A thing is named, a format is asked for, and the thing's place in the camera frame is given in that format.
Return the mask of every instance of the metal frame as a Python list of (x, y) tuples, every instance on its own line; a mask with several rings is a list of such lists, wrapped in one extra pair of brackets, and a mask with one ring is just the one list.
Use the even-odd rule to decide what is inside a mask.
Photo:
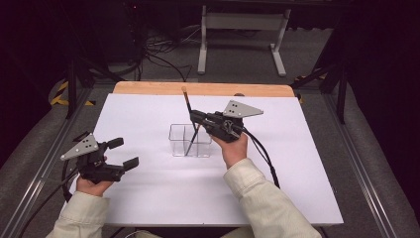
[(203, 6), (201, 16), (201, 47), (198, 58), (198, 74), (206, 72), (207, 60), (207, 29), (241, 29), (241, 30), (266, 30), (277, 31), (275, 44), (270, 44), (270, 50), (279, 76), (286, 76), (279, 49), (290, 16), (290, 10), (284, 14), (232, 14), (232, 13), (207, 13)]

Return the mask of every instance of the metal bracket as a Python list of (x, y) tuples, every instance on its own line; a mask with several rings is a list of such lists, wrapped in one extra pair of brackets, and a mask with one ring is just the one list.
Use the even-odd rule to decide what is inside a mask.
[(229, 101), (228, 105), (223, 111), (224, 116), (233, 118), (244, 118), (261, 114), (263, 114), (262, 110), (235, 100)]
[(95, 140), (95, 137), (90, 133), (85, 137), (81, 142), (71, 148), (67, 153), (61, 156), (62, 161), (70, 160), (75, 157), (86, 155), (88, 153), (98, 150), (98, 143)]

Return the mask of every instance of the hand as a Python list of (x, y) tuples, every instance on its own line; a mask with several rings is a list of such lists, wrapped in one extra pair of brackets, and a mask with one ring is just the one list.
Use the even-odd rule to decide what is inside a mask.
[(79, 177), (76, 183), (76, 190), (94, 196), (103, 196), (108, 187), (114, 183), (113, 181), (100, 181), (95, 184), (93, 181)]
[(212, 139), (222, 148), (223, 160), (227, 169), (247, 157), (248, 136), (245, 133), (241, 133), (241, 137), (231, 143), (226, 143), (214, 136), (212, 136)]

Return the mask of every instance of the transparent box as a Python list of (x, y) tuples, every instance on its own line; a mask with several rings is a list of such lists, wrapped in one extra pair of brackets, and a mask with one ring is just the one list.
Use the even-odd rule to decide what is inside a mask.
[(191, 143), (194, 132), (192, 124), (170, 125), (169, 141), (173, 156), (210, 157), (211, 137), (204, 128), (199, 128), (194, 141)]

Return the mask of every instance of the white sleeve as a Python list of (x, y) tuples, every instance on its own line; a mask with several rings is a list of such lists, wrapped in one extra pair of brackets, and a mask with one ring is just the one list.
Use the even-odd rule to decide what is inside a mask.
[(230, 167), (224, 179), (239, 199), (255, 237), (321, 238), (287, 195), (266, 180), (250, 159)]
[(47, 237), (101, 237), (108, 206), (108, 198), (76, 191)]

